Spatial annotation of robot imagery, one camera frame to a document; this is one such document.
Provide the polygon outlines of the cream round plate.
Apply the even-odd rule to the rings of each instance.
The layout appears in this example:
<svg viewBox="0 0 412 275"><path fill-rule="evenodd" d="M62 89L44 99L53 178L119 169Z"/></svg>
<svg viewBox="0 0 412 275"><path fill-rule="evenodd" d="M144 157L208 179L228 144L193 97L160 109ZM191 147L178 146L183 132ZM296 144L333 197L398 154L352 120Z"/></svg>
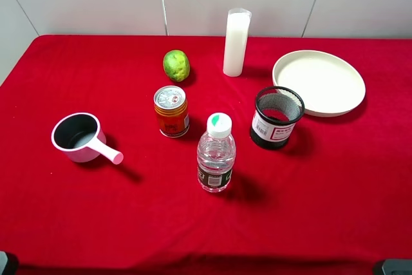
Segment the cream round plate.
<svg viewBox="0 0 412 275"><path fill-rule="evenodd" d="M300 95L305 113L316 117L349 113L366 96L364 80L351 64L316 50L297 50L280 57L272 69L272 80Z"/></svg>

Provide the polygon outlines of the clear water bottle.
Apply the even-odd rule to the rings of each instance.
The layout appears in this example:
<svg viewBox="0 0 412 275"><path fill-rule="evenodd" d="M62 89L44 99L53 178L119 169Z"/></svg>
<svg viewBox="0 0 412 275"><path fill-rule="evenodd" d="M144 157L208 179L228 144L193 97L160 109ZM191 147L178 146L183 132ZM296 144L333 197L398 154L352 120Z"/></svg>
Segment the clear water bottle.
<svg viewBox="0 0 412 275"><path fill-rule="evenodd" d="M197 147L198 181L201 187L218 193L230 183L236 159L236 143L232 136L232 120L221 112L207 119L206 132Z"/></svg>

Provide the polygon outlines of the red tablecloth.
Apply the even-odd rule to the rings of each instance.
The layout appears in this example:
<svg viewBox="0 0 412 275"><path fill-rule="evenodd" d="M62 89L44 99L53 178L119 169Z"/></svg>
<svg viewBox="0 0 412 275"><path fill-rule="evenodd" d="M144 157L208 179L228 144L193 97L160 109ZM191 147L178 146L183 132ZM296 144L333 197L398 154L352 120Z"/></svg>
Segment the red tablecloth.
<svg viewBox="0 0 412 275"><path fill-rule="evenodd" d="M371 274L411 257L411 41L252 37L243 73L223 74L222 37L43 35L1 85L1 249L19 274ZM164 72L171 50L190 74ZM269 151L249 130L257 93L295 50L321 50L362 75L366 98L341 117L303 117ZM186 94L189 130L166 137L154 94ZM122 163L71 161L51 133L91 113ZM232 120L230 183L198 181L213 113Z"/></svg>

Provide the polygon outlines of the green lime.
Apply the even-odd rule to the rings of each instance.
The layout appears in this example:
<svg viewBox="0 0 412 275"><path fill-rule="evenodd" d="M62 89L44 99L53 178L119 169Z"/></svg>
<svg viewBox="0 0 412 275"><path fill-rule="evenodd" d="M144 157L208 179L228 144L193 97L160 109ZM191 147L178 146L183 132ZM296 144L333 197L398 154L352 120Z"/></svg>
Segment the green lime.
<svg viewBox="0 0 412 275"><path fill-rule="evenodd" d="M163 59L165 74L175 82L184 81L190 74L190 63L186 54L181 50L167 52Z"/></svg>

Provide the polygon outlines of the black object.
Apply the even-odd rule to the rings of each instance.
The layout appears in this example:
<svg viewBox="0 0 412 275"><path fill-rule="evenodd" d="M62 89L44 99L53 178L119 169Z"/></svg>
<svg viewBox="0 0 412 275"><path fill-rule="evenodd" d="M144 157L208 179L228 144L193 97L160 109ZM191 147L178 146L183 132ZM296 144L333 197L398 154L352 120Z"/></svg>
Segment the black object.
<svg viewBox="0 0 412 275"><path fill-rule="evenodd" d="M412 275L412 259L386 259L373 266L373 275Z"/></svg>
<svg viewBox="0 0 412 275"><path fill-rule="evenodd" d="M16 255L0 251L0 275L15 275L19 267L19 260Z"/></svg>

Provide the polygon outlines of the black mesh pen holder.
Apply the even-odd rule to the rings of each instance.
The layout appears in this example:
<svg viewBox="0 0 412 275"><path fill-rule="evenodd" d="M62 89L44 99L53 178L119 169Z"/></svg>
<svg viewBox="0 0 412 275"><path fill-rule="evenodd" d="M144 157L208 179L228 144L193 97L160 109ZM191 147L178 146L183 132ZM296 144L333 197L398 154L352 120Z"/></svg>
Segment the black mesh pen holder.
<svg viewBox="0 0 412 275"><path fill-rule="evenodd" d="M304 115L304 102L293 90L282 86L262 89L254 101L250 127L252 141L263 149L284 147L296 123Z"/></svg>

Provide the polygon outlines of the small pink saucepan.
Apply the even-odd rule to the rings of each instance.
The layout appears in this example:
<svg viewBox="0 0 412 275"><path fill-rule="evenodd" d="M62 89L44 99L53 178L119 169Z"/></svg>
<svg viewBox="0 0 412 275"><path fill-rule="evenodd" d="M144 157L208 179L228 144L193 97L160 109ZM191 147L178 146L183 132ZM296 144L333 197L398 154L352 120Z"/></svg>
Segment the small pink saucepan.
<svg viewBox="0 0 412 275"><path fill-rule="evenodd" d="M99 155L113 164L122 163L121 152L107 145L106 136L96 116L91 113L74 113L61 119L53 128L51 142L71 161L85 163Z"/></svg>

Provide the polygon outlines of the orange drink can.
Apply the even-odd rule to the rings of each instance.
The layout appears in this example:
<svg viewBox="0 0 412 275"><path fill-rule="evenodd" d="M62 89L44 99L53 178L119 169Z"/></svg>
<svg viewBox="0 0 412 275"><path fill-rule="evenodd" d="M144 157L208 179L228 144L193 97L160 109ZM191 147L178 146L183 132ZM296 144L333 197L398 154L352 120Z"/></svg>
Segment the orange drink can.
<svg viewBox="0 0 412 275"><path fill-rule="evenodd" d="M171 138L186 134L189 112L185 92L178 86L164 86L156 91L153 100L161 134Z"/></svg>

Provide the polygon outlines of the tall white cylinder container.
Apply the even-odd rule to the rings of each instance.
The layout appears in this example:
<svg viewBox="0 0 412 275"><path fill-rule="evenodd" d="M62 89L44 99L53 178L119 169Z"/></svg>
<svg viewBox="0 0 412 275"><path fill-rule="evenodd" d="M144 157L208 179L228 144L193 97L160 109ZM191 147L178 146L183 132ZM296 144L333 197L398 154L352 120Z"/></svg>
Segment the tall white cylinder container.
<svg viewBox="0 0 412 275"><path fill-rule="evenodd" d="M227 16L223 73L241 75L252 14L244 8L230 9Z"/></svg>

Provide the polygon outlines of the black object bottom left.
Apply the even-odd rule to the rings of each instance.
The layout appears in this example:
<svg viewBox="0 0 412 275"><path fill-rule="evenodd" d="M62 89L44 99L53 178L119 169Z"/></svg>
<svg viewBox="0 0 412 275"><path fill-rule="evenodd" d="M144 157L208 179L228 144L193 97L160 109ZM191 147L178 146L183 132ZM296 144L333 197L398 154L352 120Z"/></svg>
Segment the black object bottom left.
<svg viewBox="0 0 412 275"><path fill-rule="evenodd" d="M0 251L0 275L15 275L19 267L19 260L16 255Z"/></svg>

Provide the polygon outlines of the black object bottom right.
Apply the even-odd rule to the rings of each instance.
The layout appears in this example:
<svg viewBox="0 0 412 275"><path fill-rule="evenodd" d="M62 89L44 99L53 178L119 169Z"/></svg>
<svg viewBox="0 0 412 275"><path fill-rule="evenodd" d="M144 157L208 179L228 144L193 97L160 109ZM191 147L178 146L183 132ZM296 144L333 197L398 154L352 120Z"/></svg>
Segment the black object bottom right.
<svg viewBox="0 0 412 275"><path fill-rule="evenodd" d="M373 266L373 275L412 275L412 259L386 259Z"/></svg>

